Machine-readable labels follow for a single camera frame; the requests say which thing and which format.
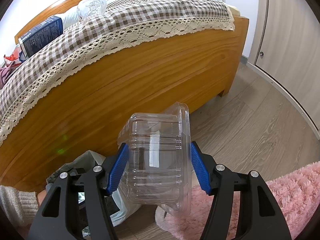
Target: clear plastic container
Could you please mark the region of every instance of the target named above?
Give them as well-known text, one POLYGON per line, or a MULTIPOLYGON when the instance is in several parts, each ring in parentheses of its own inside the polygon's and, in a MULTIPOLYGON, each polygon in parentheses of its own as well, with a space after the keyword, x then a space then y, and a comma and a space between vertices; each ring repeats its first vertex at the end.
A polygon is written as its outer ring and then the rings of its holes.
POLYGON ((162 114, 133 114, 118 136, 129 162, 120 188, 129 201, 158 204, 173 216, 188 215, 191 203, 188 107, 175 103, 162 114))
POLYGON ((92 16, 104 15, 106 13, 106 0, 82 0, 77 6, 80 21, 88 21, 92 16))

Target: purple fabric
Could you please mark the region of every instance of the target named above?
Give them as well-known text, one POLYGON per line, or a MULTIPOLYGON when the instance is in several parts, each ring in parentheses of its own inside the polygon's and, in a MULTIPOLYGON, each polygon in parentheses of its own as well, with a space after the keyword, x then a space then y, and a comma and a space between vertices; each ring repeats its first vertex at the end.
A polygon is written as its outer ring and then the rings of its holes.
POLYGON ((16 67, 13 67, 15 64, 15 61, 11 62, 11 64, 7 67, 0 68, 0 89, 4 87, 4 85, 7 83, 7 81, 10 78, 10 74, 12 71, 16 69, 16 67))

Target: beige knitted sweater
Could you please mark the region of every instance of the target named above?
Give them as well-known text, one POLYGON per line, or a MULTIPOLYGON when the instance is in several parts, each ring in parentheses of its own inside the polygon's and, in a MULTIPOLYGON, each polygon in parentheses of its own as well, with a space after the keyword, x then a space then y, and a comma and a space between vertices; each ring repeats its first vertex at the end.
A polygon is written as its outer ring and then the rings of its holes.
POLYGON ((0 186, 0 206, 15 227, 31 224, 38 211, 35 192, 22 192, 13 187, 0 186))

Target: pink fluffy rug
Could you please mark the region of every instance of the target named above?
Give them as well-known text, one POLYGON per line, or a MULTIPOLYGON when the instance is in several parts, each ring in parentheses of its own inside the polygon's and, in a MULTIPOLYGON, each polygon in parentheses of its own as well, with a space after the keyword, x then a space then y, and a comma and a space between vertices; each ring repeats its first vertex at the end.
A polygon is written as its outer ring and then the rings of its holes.
MULTIPOLYGON (((310 164, 267 185, 275 196, 287 221, 292 239, 306 226, 320 203, 320 162, 310 164)), ((212 204, 200 186, 192 188, 191 213, 181 219, 156 212, 160 228, 180 240, 199 240, 212 204)), ((235 192, 228 239, 235 237, 238 223, 240 193, 235 192)))

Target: blue gripper pad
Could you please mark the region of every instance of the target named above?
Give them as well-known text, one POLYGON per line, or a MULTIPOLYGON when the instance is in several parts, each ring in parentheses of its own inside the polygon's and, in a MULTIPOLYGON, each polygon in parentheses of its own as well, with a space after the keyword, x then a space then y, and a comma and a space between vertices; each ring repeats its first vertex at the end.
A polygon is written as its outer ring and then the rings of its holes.
POLYGON ((191 143, 191 162, 196 172, 201 189, 209 194, 211 192, 209 172, 204 166, 203 161, 193 143, 191 143))
POLYGON ((124 168, 127 165, 128 160, 129 160, 129 147, 127 144, 125 144, 124 147, 121 149, 121 152, 119 153, 118 158, 109 173, 109 182, 108 182, 107 190, 110 195, 117 190, 124 168))

